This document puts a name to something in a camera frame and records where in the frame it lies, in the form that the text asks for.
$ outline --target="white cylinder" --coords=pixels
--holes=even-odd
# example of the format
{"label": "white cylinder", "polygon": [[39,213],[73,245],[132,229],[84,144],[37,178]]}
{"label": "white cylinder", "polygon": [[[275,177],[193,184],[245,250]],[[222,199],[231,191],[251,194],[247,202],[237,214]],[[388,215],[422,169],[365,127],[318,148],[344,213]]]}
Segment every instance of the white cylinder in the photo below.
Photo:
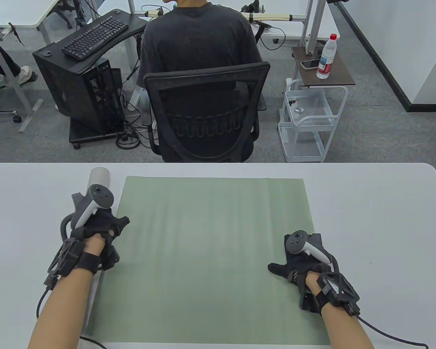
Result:
{"label": "white cylinder", "polygon": [[89,188],[92,184],[100,184],[108,188],[110,185],[110,171],[104,167],[96,167],[90,172],[89,182],[87,187]]}

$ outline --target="bottle label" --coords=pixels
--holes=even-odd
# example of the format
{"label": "bottle label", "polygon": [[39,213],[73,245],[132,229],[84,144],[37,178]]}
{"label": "bottle label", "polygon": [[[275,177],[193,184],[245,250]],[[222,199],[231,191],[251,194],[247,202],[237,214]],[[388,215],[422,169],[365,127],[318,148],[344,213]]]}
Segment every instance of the bottle label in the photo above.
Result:
{"label": "bottle label", "polygon": [[331,71],[331,66],[333,65],[334,57],[324,57],[321,56],[320,64],[318,66],[318,72],[322,74],[328,74]]}

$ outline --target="gray carpet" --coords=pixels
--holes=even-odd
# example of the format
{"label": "gray carpet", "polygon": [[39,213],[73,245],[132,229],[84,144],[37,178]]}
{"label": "gray carpet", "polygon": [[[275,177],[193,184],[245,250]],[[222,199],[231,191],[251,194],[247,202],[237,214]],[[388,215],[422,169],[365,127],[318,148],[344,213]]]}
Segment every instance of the gray carpet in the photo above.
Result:
{"label": "gray carpet", "polygon": [[[436,113],[406,113],[338,8],[330,5],[330,9],[341,33],[339,55],[347,63],[356,86],[349,88],[349,100],[326,161],[423,162],[436,168]],[[54,40],[69,33],[65,22],[56,14],[47,18],[47,25]],[[2,43],[2,47],[18,64],[30,65],[38,72],[32,52],[44,46],[42,38],[34,29],[22,29],[19,34],[25,47],[13,36]],[[261,135],[249,161],[282,162],[284,157],[276,125],[284,80],[290,76],[294,62],[289,48],[270,52],[261,46],[260,50],[263,59],[271,63],[263,92],[269,108],[260,115]],[[113,48],[106,56],[112,67],[122,68],[123,77],[130,73],[123,45]],[[132,82],[126,86],[127,90],[132,90]],[[146,148],[120,150],[113,140],[85,144],[80,150],[74,150],[68,143],[69,119],[55,109],[44,80],[40,78],[27,84],[24,90],[32,104],[37,98],[43,98],[44,104],[25,133],[18,133],[19,124],[14,124],[10,118],[0,117],[0,162],[162,161]],[[329,98],[334,105],[339,105],[339,93],[331,93]],[[0,107],[17,108],[24,114],[12,90],[0,93]]]}

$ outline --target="sneaker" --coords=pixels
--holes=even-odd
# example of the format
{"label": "sneaker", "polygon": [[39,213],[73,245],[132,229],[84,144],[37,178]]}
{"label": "sneaker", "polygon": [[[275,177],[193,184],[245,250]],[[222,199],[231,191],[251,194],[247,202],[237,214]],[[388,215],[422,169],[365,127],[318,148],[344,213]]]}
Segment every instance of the sneaker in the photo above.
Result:
{"label": "sneaker", "polygon": [[[31,68],[29,68],[27,65],[25,65],[24,67],[21,68],[21,72],[19,73],[19,75],[17,77],[15,77],[15,79],[19,85],[22,85],[27,80],[29,80],[31,78],[31,76],[32,76]],[[11,83],[10,83],[10,80],[8,79],[8,77],[4,76],[3,82],[4,82],[5,86],[7,86],[7,87],[11,86]]]}

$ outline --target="forearm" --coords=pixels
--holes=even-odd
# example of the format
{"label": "forearm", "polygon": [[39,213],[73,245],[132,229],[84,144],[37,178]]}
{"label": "forearm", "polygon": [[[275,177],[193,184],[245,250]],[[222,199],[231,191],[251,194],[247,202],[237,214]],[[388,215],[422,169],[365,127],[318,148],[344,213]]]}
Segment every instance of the forearm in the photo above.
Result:
{"label": "forearm", "polygon": [[[321,292],[317,279],[318,274],[314,273],[307,277],[307,285],[313,294]],[[321,309],[321,316],[333,349],[374,349],[357,318],[349,316],[343,308],[326,304]]]}
{"label": "forearm", "polygon": [[[86,245],[100,255],[105,243]],[[28,349],[76,349],[82,331],[92,272],[74,269],[50,294],[32,332]]]}

